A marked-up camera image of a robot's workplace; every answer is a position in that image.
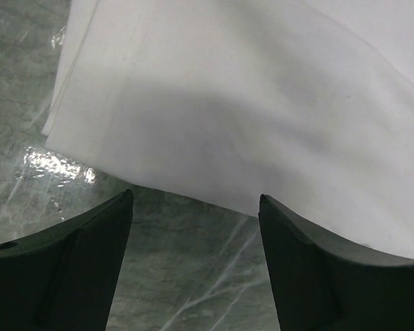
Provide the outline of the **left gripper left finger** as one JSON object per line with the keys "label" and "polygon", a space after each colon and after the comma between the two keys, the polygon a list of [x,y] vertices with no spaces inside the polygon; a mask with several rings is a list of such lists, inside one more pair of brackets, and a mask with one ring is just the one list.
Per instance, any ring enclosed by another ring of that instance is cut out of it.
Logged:
{"label": "left gripper left finger", "polygon": [[0,244],[0,330],[105,330],[132,224],[131,190]]}

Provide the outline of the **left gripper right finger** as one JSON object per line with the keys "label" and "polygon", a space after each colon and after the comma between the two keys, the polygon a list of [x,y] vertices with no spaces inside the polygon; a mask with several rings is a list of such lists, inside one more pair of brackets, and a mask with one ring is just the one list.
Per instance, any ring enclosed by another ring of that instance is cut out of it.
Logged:
{"label": "left gripper right finger", "polygon": [[258,218],[282,330],[414,330],[414,259],[345,239],[268,195]]}

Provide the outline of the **white coca-cola t-shirt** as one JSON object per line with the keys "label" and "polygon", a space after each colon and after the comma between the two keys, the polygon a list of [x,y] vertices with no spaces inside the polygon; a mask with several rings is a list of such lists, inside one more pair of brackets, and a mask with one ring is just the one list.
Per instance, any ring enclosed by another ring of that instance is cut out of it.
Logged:
{"label": "white coca-cola t-shirt", "polygon": [[414,258],[414,1],[73,1],[46,147]]}

